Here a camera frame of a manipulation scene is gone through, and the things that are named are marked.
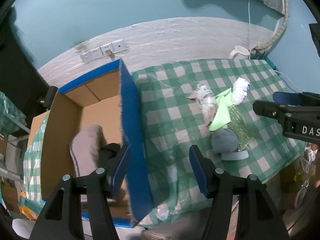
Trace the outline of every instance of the neon green fabric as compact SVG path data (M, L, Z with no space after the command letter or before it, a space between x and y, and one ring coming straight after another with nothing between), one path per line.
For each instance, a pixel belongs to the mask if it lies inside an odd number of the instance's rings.
M231 121L228 109L229 106L232 106L231 95L232 89L228 88L216 96L218 110L210 125L210 131L218 130L221 127L228 128L227 125Z

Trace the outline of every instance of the light blue wall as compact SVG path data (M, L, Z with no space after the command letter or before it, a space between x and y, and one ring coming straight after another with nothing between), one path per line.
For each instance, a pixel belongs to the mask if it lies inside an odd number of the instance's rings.
M220 17L248 22L248 0L16 0L11 27L39 69L97 35L136 23L174 17ZM251 22L273 30L279 14L250 0Z
M288 27L269 58L296 86L304 91L320 93L320 58L309 28L309 23L316 23L316 20L303 0L289 1ZM288 78L281 77L289 87L301 92Z

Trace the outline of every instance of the beige corrugated pipe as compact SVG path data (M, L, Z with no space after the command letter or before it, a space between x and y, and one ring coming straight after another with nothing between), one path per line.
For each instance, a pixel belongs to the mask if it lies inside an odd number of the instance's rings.
M260 52L262 50L266 50L269 48L277 39L280 38L282 33L284 33L285 29L287 28L288 25L288 20L289 20L289 0L284 0L284 21L281 25L281 27L278 29L278 31L272 36L272 38L267 41L263 45L257 45L253 48L253 50Z

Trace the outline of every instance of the finger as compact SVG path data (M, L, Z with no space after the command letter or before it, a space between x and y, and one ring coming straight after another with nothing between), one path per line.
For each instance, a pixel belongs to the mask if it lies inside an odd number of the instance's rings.
M319 148L319 145L318 144L311 144L311 150L315 151Z

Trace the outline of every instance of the human hand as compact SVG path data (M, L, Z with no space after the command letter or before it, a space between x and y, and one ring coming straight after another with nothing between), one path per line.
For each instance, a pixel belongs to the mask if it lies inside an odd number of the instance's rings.
M317 151L316 154L316 160L315 160L315 164L316 164L316 182L315 182L315 186L319 187L320 185L320 145L318 144L311 144L311 150Z

